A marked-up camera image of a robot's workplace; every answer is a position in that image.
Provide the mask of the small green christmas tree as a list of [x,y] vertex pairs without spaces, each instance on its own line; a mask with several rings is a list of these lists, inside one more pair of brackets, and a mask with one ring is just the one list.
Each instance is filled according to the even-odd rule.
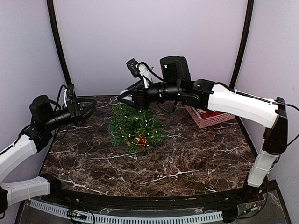
[[[162,123],[156,120],[152,109],[135,109],[125,104],[113,106],[109,131],[112,145],[124,145],[129,152],[152,151],[162,141],[164,133]],[[146,138],[147,145],[134,144],[138,135]]]

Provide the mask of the red gold drum ornament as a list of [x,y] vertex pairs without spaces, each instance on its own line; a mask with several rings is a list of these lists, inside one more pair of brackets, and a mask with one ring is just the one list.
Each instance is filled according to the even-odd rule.
[[145,137],[138,135],[134,138],[134,144],[140,147],[147,145],[147,140]]

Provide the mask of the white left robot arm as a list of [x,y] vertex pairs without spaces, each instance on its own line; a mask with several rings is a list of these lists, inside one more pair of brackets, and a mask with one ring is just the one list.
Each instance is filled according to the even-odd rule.
[[52,131],[70,123],[85,122],[96,110],[96,100],[65,96],[65,107],[40,95],[29,106],[31,124],[18,135],[17,140],[0,153],[0,211],[20,201],[48,195],[55,203],[63,203],[66,193],[60,189],[61,182],[51,176],[14,183],[4,183],[6,176],[27,158],[47,147],[54,137]]

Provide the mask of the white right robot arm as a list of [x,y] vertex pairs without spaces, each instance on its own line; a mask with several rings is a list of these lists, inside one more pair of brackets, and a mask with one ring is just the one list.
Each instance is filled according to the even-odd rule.
[[195,109],[229,113],[265,128],[263,145],[249,171],[247,185],[238,193],[238,198],[244,203],[255,197],[256,188],[262,185],[287,149],[288,118],[284,99],[257,97],[206,79],[193,81],[187,59],[183,56],[160,59],[163,76],[156,83],[152,80],[156,74],[145,62],[133,58],[126,66],[139,81],[123,90],[117,99],[133,108],[146,109],[153,102],[177,101]]

